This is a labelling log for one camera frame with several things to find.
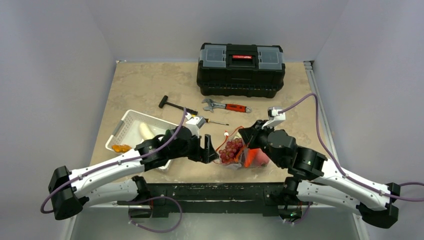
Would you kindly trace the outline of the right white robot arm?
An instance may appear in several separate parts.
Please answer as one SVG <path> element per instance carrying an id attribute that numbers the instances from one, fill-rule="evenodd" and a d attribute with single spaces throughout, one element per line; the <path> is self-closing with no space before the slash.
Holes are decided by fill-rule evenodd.
<path id="1" fill-rule="evenodd" d="M 279 193 L 271 197 L 273 200 L 284 205 L 315 202 L 342 208 L 381 229 L 388 229 L 398 221 L 399 209 L 390 195 L 398 197 L 400 185 L 377 183 L 363 177 L 351 180 L 353 174 L 338 169 L 332 159 L 299 146 L 296 138 L 285 130 L 266 124 L 265 120 L 257 120 L 238 133 L 248 149 L 260 149 L 277 167 L 290 174 Z"/>

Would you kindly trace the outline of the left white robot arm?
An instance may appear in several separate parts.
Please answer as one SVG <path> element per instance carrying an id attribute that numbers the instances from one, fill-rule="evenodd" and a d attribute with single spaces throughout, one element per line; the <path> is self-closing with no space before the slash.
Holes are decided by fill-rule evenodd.
<path id="1" fill-rule="evenodd" d="M 65 165 L 57 167 L 48 185 L 52 209 L 45 210 L 43 204 L 40 210 L 43 214 L 52 213 L 56 220 L 65 220 L 79 214 L 92 201 L 90 193 L 120 178 L 162 167 L 178 158 L 203 164 L 218 159 L 211 136 L 205 134 L 203 146 L 201 139 L 187 127 L 178 126 L 97 165 L 74 170 Z"/>

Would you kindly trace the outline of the light red grape bunch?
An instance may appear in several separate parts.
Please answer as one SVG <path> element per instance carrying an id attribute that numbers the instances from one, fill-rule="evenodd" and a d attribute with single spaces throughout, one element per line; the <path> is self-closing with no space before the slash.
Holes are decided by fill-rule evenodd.
<path id="1" fill-rule="evenodd" d="M 222 164 L 235 164 L 240 162 L 242 147 L 244 146 L 241 138 L 227 140 L 217 151 L 219 160 Z"/>

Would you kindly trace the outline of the orange carrot green top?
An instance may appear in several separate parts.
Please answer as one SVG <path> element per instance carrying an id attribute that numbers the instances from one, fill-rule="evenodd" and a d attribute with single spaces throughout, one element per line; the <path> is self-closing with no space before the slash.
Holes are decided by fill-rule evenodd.
<path id="1" fill-rule="evenodd" d="M 261 161 L 258 159 L 261 150 L 259 148 L 249 149 L 245 154 L 243 166 L 245 168 L 255 168 L 261 166 Z"/>

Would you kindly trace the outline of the clear zip top bag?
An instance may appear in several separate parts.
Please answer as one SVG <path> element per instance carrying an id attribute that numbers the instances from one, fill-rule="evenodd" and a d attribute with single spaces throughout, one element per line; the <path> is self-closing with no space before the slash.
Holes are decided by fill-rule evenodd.
<path id="1" fill-rule="evenodd" d="M 242 128 L 239 126 L 232 132 L 225 131 L 224 141 L 215 149 L 218 159 L 213 162 L 233 170 L 266 167 L 271 160 L 260 148 L 247 147 L 239 133 Z"/>

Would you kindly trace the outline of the white plastic basket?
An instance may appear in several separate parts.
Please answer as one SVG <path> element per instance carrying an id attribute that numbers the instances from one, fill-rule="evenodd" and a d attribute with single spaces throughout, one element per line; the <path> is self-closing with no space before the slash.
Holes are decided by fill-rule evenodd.
<path id="1" fill-rule="evenodd" d="M 129 145 L 135 148 L 138 144 L 142 143 L 144 140 L 139 132 L 141 122 L 146 123 L 155 136 L 163 135 L 167 130 L 175 129 L 178 126 L 175 123 L 129 109 L 118 122 L 105 143 L 105 148 L 113 151 L 111 148 L 112 145 Z"/>

